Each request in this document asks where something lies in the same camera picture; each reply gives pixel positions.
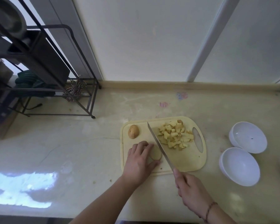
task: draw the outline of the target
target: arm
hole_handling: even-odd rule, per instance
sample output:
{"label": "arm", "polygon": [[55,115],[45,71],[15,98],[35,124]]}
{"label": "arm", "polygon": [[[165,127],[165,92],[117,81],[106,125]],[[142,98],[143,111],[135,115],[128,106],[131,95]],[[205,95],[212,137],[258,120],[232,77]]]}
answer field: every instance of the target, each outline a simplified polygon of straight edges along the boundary
{"label": "arm", "polygon": [[135,189],[160,164],[159,160],[146,164],[152,148],[153,144],[148,144],[146,141],[134,144],[128,152],[122,176],[107,191],[86,207],[70,224],[115,223],[123,206]]}
{"label": "arm", "polygon": [[[194,175],[180,172],[176,168],[173,173],[178,195],[182,198],[184,205],[205,220],[208,208],[214,200],[202,182]],[[236,224],[217,204],[211,207],[207,221],[209,224]]]}

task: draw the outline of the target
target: pile of chopped potatoes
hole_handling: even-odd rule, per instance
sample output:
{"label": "pile of chopped potatoes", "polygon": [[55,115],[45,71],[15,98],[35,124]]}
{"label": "pile of chopped potatoes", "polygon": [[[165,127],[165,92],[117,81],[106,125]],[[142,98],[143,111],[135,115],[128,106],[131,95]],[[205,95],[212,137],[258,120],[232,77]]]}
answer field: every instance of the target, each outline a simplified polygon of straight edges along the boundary
{"label": "pile of chopped potatoes", "polygon": [[188,147],[184,142],[191,142],[194,139],[193,133],[186,130],[180,119],[164,124],[159,130],[158,136],[162,136],[159,137],[160,143],[168,145],[169,148],[178,148],[180,151]]}

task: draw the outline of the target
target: bracelet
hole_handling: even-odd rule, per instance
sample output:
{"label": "bracelet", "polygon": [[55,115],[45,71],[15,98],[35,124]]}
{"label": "bracelet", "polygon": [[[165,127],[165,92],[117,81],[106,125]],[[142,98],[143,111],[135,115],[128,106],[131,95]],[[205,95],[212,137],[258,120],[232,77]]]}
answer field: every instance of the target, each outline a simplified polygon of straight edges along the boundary
{"label": "bracelet", "polygon": [[209,212],[210,212],[210,209],[211,209],[215,204],[218,204],[218,203],[212,202],[212,203],[209,205],[208,211],[206,212],[206,216],[205,216],[205,220],[204,220],[205,223],[208,223],[208,214],[209,214]]}

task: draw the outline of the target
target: hand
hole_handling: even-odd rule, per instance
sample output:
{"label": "hand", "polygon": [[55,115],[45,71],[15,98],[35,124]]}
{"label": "hand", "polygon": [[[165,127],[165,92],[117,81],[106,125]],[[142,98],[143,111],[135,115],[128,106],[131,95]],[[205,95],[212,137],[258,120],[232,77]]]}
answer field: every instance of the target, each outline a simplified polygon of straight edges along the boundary
{"label": "hand", "polygon": [[139,144],[134,144],[128,151],[122,177],[134,190],[138,188],[138,186],[149,177],[153,169],[160,164],[159,160],[154,160],[150,164],[146,164],[153,146],[153,144],[148,144],[147,141],[142,141]]}
{"label": "hand", "polygon": [[175,185],[178,188],[178,195],[182,198],[184,205],[199,217],[205,219],[209,205],[214,201],[206,191],[199,178],[194,175],[173,170]]}

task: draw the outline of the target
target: knife blade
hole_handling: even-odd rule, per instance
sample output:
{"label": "knife blade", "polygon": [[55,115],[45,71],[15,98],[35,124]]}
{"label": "knife blade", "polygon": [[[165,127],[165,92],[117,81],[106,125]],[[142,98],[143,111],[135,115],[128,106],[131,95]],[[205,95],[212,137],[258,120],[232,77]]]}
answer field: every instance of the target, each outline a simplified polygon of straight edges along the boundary
{"label": "knife blade", "polygon": [[153,130],[151,129],[151,127],[150,127],[150,125],[149,125],[148,122],[147,122],[147,126],[148,126],[148,128],[149,128],[149,131],[150,131],[151,134],[153,135],[153,138],[155,139],[155,141],[156,141],[158,147],[160,148],[160,151],[161,151],[162,154],[164,155],[164,157],[165,157],[167,163],[169,164],[170,168],[171,168],[172,171],[173,171],[173,169],[175,168],[175,166],[174,166],[174,165],[171,163],[171,161],[169,160],[169,158],[168,158],[168,156],[167,156],[165,150],[163,149],[163,147],[162,147],[160,141],[158,140],[157,136],[155,135],[155,133],[154,133]]}

